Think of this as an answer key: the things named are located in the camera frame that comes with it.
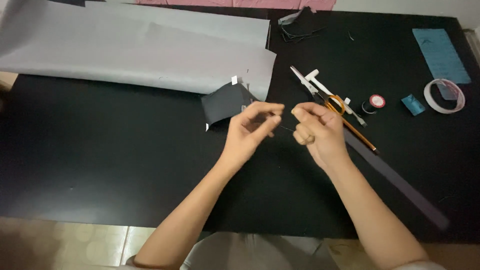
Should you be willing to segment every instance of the double-sided tape roll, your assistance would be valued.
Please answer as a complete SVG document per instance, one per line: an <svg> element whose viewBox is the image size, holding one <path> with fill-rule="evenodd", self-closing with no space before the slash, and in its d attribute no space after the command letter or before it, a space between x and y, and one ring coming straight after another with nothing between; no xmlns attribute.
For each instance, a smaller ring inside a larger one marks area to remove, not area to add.
<svg viewBox="0 0 480 270"><path fill-rule="evenodd" d="M457 96L455 109L453 109L453 110L444 109L444 108L440 107L435 102L435 100L433 100L432 93L431 93L433 84L444 85L450 91L455 93L455 95ZM446 80L446 79L435 79L435 80L431 81L429 84L427 84L427 86L425 86L425 90L423 91L423 95L425 96L425 99L427 100L428 105L430 105L430 107L432 109L434 109L434 110L436 110L437 112L440 112L440 113L444 113L444 114L454 113L454 112L457 112L457 111L463 109L463 107L465 106L465 96L463 95L462 90L460 90L460 88L455 83L453 83L449 80Z"/></svg>

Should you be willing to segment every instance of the table surface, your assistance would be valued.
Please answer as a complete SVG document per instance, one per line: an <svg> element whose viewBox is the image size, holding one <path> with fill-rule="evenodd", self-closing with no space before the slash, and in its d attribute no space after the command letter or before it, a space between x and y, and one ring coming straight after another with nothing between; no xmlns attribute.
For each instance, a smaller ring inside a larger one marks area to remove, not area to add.
<svg viewBox="0 0 480 270"><path fill-rule="evenodd" d="M480 242L480 70L454 18L318 12L319 37L286 43L278 18L292 10L175 7L270 19L277 53L267 101L286 112L307 96L290 71L317 79L358 106L380 94L386 106L348 120L381 158L451 221L440 231L353 149L352 160L390 209L422 241ZM432 80L412 28L444 28L473 83L466 107L442 115L428 107ZM401 99L427 107L413 117ZM200 95L107 82L20 75L0 116L0 215L156 227L219 157L228 120L204 131ZM294 128L289 113L283 126ZM357 237L333 185L291 132L278 128L233 177L204 230L330 238Z"/></svg>

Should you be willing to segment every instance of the forearm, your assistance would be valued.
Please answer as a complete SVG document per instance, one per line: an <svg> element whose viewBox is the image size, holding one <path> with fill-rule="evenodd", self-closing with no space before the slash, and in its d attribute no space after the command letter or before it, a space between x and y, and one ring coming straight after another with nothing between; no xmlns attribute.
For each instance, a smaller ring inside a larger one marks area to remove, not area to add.
<svg viewBox="0 0 480 270"><path fill-rule="evenodd" d="M330 172L365 251L381 269L428 260L412 233L383 203L357 167L346 160Z"/></svg>
<svg viewBox="0 0 480 270"><path fill-rule="evenodd" d="M142 246L135 263L139 266L178 269L202 231L202 228L235 170L221 160L190 194L157 227Z"/></svg>

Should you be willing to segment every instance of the blue fabric piece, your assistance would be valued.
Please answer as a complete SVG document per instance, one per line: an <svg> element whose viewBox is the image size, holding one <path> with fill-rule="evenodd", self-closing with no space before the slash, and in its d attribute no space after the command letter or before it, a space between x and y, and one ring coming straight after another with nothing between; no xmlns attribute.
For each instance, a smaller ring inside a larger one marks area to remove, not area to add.
<svg viewBox="0 0 480 270"><path fill-rule="evenodd" d="M425 110L425 107L412 94L406 98L402 98L402 102L413 116L416 116Z"/></svg>
<svg viewBox="0 0 480 270"><path fill-rule="evenodd" d="M462 61L445 29L413 29L420 50L434 79L447 79L456 84L471 83ZM438 86L446 100L457 97L445 86Z"/></svg>

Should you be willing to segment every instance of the thread spool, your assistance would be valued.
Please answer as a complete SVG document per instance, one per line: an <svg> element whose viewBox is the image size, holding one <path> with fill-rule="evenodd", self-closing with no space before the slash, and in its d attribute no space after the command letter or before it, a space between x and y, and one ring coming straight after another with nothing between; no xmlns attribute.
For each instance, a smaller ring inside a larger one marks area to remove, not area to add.
<svg viewBox="0 0 480 270"><path fill-rule="evenodd" d="M385 106L385 99L380 95L372 95L370 98L361 104L359 112L365 114L376 114L377 110Z"/></svg>

